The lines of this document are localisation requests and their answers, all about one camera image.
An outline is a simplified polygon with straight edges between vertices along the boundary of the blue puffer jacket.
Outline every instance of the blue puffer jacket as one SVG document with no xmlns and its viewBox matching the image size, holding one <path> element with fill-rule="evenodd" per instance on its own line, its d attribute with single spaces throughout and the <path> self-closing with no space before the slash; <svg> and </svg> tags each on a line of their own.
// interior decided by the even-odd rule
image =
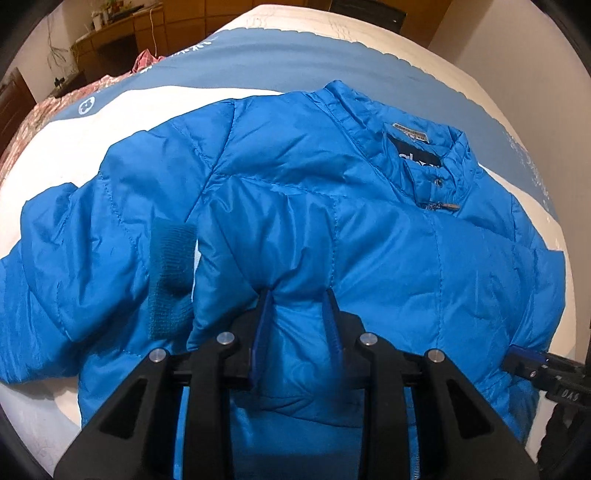
<svg viewBox="0 0 591 480">
<path fill-rule="evenodd" d="M 193 225 L 200 253 L 168 325 L 148 279 L 176 247 L 151 258 L 155 219 Z M 138 132 L 84 186 L 27 202 L 21 234 L 0 267 L 0 378 L 79 374 L 84 421 L 152 348 L 198 348 L 273 290 L 265 374 L 233 398 L 238 478 L 356 475 L 361 401 L 325 388 L 327 288 L 396 347 L 444 350 L 520 439 L 537 394 L 501 361 L 547 348 L 564 307 L 563 254 L 465 134 L 340 82 Z"/>
</svg>

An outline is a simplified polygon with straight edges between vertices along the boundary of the clothing tag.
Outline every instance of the clothing tag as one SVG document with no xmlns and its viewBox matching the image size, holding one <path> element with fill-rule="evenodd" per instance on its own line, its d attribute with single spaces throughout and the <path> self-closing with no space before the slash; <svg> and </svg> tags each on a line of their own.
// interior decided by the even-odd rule
<svg viewBox="0 0 591 480">
<path fill-rule="evenodd" d="M 413 140 L 420 140 L 421 142 L 429 143 L 429 137 L 425 132 L 413 130 L 400 124 L 392 124 L 394 128 L 398 128 L 403 134 L 408 135 Z"/>
<path fill-rule="evenodd" d="M 413 147 L 405 142 L 400 141 L 398 138 L 394 138 L 392 135 L 388 135 L 390 141 L 398 150 L 398 155 L 402 158 L 415 161 L 422 166 L 431 165 L 432 167 L 441 167 L 441 160 L 436 155 L 430 152 L 419 150 L 417 147 Z"/>
</svg>

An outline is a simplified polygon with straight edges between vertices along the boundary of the jacket collar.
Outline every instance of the jacket collar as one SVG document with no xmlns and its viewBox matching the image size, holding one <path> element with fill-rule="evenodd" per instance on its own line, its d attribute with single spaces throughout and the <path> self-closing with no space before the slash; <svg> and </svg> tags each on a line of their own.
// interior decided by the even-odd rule
<svg viewBox="0 0 591 480">
<path fill-rule="evenodd" d="M 396 189 L 422 206 L 461 204 L 479 168 L 464 132 L 375 102 L 340 80 L 329 83 L 316 95 L 366 159 Z M 428 142 L 409 137 L 394 124 L 423 132 Z M 389 136 L 434 154 L 441 167 L 401 157 Z"/>
</svg>

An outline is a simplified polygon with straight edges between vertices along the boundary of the metal screw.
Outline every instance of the metal screw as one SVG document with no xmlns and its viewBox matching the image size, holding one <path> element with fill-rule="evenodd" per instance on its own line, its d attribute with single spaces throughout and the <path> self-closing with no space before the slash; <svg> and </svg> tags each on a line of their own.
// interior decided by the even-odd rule
<svg viewBox="0 0 591 480">
<path fill-rule="evenodd" d="M 235 339 L 236 337 L 234 337 L 232 332 L 222 332 L 216 338 L 217 342 L 221 345 L 230 345 Z"/>
<path fill-rule="evenodd" d="M 148 358 L 153 361 L 155 364 L 161 362 L 162 360 L 164 360 L 166 358 L 166 350 L 164 350 L 164 348 L 155 348 L 154 350 L 152 350 L 150 352 L 150 354 L 148 355 Z"/>
<path fill-rule="evenodd" d="M 427 352 L 427 357 L 434 364 L 440 364 L 445 360 L 445 353 L 443 353 L 441 350 L 437 350 L 436 348 L 434 348 L 433 350 L 429 350 Z"/>
<path fill-rule="evenodd" d="M 365 332 L 359 335 L 359 341 L 365 346 L 372 346 L 378 343 L 378 336 L 375 333 Z"/>
</svg>

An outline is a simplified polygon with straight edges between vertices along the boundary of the bedsheet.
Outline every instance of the bedsheet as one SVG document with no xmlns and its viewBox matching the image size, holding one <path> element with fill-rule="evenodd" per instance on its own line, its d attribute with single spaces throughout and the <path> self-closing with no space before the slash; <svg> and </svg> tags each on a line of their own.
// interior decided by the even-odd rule
<svg viewBox="0 0 591 480">
<path fill-rule="evenodd" d="M 24 202 L 65 181 L 81 186 L 96 174 L 113 143 L 217 100 L 312 91 L 335 79 L 378 101 L 466 132 L 481 165 L 518 198 L 546 245 L 566 254 L 556 213 L 533 161 L 471 77 L 379 27 L 327 12 L 264 5 L 200 44 L 57 115 L 33 138 L 0 189 L 0 257 L 20 237 Z M 566 309 L 553 352 L 574 352 L 574 322 L 567 257 Z M 0 403 L 27 447 L 53 471 L 79 428 L 75 382 L 2 387 Z M 534 425 L 531 451 L 539 429 Z"/>
</svg>

